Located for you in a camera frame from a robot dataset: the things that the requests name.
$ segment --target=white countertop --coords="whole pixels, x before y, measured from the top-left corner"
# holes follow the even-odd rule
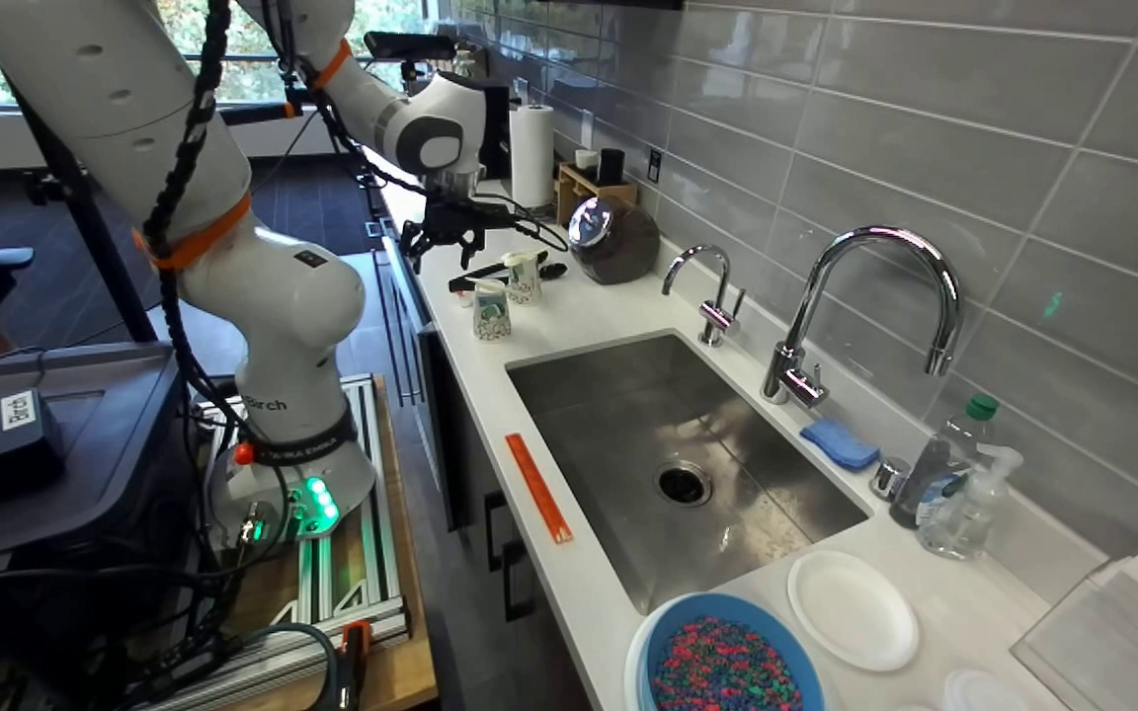
[[[490,243],[474,255],[474,265],[497,259],[510,243],[542,247],[536,240],[514,234],[490,234]],[[737,381],[737,391],[745,391],[792,441],[797,441],[797,450],[808,450],[863,508],[868,508],[863,526],[825,537],[816,549],[854,553],[909,596],[922,616],[922,655],[909,667],[892,674],[856,672],[822,651],[802,630],[788,601],[788,570],[802,553],[792,553],[768,570],[723,583],[723,592],[739,592],[773,613],[802,641],[822,674],[831,705],[939,705],[939,683],[958,667],[991,672],[997,680],[1013,683],[1033,705],[1058,705],[1054,695],[1007,651],[1041,618],[1047,601],[1041,601],[1028,583],[1018,583],[991,560],[970,563],[926,553],[918,537],[892,526],[887,505],[864,488],[864,474],[845,474],[831,466],[822,454],[816,454],[816,447],[797,438],[808,410],[763,401],[760,381],[768,364],[760,360],[760,352],[773,342],[773,322],[745,317],[745,333],[729,334],[719,348],[704,348],[694,341],[694,298],[710,292],[709,273],[684,267],[676,297],[662,297],[662,273],[604,288],[594,283],[569,252],[552,252],[552,259],[565,259],[569,276],[546,281],[536,304],[510,304],[514,333],[506,341],[478,341],[471,298],[446,292],[446,281],[464,273],[460,247],[430,247],[422,255],[420,283],[446,341],[478,434],[490,450],[497,485],[506,488],[510,512],[525,537],[546,596],[561,618],[565,642],[596,705],[630,705],[625,655],[644,616],[633,608],[619,578],[614,571],[601,542],[594,537],[584,508],[576,505],[506,368],[650,333],[680,333],[729,381]],[[522,434],[528,441],[528,454],[552,502],[561,505],[572,542],[559,546],[542,526],[522,470],[506,450],[506,434]]]

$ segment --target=kitchen sink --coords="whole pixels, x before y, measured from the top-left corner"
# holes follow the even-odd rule
[[[864,522],[673,333],[510,377],[640,613]]]

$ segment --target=sponge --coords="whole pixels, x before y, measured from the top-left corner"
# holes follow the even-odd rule
[[[839,417],[816,417],[810,426],[802,426],[802,438],[810,438],[843,470],[868,470],[881,459],[879,447],[863,441]]]

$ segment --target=bottle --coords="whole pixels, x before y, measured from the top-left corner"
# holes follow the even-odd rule
[[[1013,447],[980,441],[980,462],[951,497],[922,502],[922,546],[939,555],[974,555],[991,542],[1007,474],[1025,462]]]
[[[963,485],[963,474],[980,459],[980,441],[988,441],[991,417],[1000,401],[984,391],[978,391],[962,416],[951,416],[922,450],[912,474],[900,481],[889,512],[907,530],[918,530],[918,508],[926,502],[958,495]]]

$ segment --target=faucet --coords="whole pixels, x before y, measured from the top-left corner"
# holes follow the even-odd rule
[[[897,227],[897,225],[863,225],[854,234],[843,234],[810,267],[810,283],[808,283],[808,298],[788,333],[788,341],[773,348],[768,377],[763,377],[763,395],[772,400],[779,391],[779,381],[797,395],[808,408],[822,401],[831,391],[820,381],[820,376],[810,376],[802,368],[802,334],[816,321],[816,309],[822,298],[822,288],[834,273],[834,265],[863,240],[892,240],[912,247],[918,255],[926,255],[934,281],[938,281],[938,333],[929,342],[929,360],[926,370],[939,376],[947,370],[947,360],[958,352],[962,341],[962,281],[951,273],[951,265],[938,252],[938,243],[929,243],[922,234],[912,227]]]
[[[745,309],[745,288],[737,292],[730,310],[723,309],[723,298],[729,298],[729,281],[730,281],[730,255],[729,255],[719,243],[680,247],[680,255],[673,259],[673,267],[665,267],[662,292],[665,292],[665,297],[673,292],[680,267],[684,267],[694,252],[719,255],[719,288],[717,288],[717,298],[698,298],[698,317],[704,317],[698,342],[717,342],[723,333],[737,327],[737,317],[739,317],[739,309]]]

